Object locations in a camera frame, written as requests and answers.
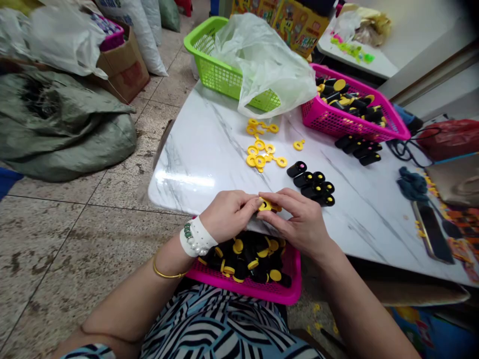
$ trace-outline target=smartphone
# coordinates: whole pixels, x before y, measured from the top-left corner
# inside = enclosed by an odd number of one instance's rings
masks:
[[[426,237],[424,244],[429,256],[438,261],[454,264],[454,258],[443,236],[434,210],[423,202],[413,202],[413,211]]]

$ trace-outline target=pink plastic basket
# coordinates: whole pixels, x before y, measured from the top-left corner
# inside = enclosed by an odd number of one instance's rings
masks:
[[[125,30],[118,24],[114,23],[113,21],[104,18],[101,15],[98,15],[98,17],[102,18],[103,20],[108,21],[109,23],[115,25],[118,29],[120,29],[119,32],[116,32],[112,35],[108,35],[103,42],[100,45],[100,51],[110,51],[113,50],[114,48],[117,48],[125,43],[125,39],[123,38],[123,34],[125,33]]]
[[[374,95],[374,101],[371,106],[381,105],[387,125],[385,128],[382,128],[362,120],[359,117],[326,105],[319,96],[316,96],[311,101],[301,105],[303,124],[305,126],[334,137],[354,135],[375,142],[392,139],[405,141],[411,137],[406,125],[391,103],[379,91],[323,66],[317,64],[310,64],[310,66],[316,71],[316,77],[344,79],[350,85],[348,92],[359,92],[360,96]]]
[[[291,277],[291,288],[285,288],[278,283],[260,284],[247,278],[243,283],[237,283],[233,278],[227,278],[222,273],[214,271],[195,261],[193,267],[186,274],[188,278],[246,295],[284,305],[295,304],[301,296],[301,255],[289,243],[283,255],[282,272]]]

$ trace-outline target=person's right hand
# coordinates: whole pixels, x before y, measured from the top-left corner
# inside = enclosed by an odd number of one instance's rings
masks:
[[[318,258],[334,243],[326,230],[321,206],[315,201],[290,188],[283,188],[277,193],[260,192],[259,195],[292,214],[292,218],[285,220],[265,210],[260,211],[257,218],[275,227],[301,253]]]

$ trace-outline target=green plastic basket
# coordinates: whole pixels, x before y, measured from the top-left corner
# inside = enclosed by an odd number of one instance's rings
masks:
[[[225,17],[212,16],[190,32],[185,37],[184,43],[186,50],[195,57],[203,85],[239,100],[243,82],[241,70],[210,56],[215,45],[215,34],[227,23],[228,19]],[[257,95],[249,103],[265,112],[275,109],[280,104],[278,96],[271,90]]]

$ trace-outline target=finger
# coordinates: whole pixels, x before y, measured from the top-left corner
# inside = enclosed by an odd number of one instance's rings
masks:
[[[251,198],[246,204],[240,209],[237,214],[241,221],[248,222],[251,216],[258,210],[259,206],[263,203],[263,200],[259,197]]]
[[[243,191],[241,191],[241,192],[242,192],[242,193],[238,193],[238,198],[239,198],[239,204],[240,204],[240,205],[245,204],[245,203],[248,202],[250,199],[258,198],[258,195],[257,195],[257,194],[244,193]]]
[[[295,200],[301,202],[301,203],[307,203],[307,198],[305,196],[303,196],[301,193],[291,189],[291,188],[283,188],[281,190],[279,190],[278,192],[276,193],[279,193],[279,194],[284,194],[286,196],[290,196],[291,198],[294,198]]]
[[[276,228],[281,234],[288,238],[290,232],[290,225],[288,221],[284,220],[276,213],[271,211],[261,211],[256,216],[258,219],[261,219],[269,224],[271,224],[274,228]]]
[[[291,198],[290,196],[285,194],[260,192],[259,195],[264,199],[269,200],[270,202],[280,205],[293,216],[299,215],[302,206],[304,206],[304,204],[300,201],[297,201],[294,198]]]

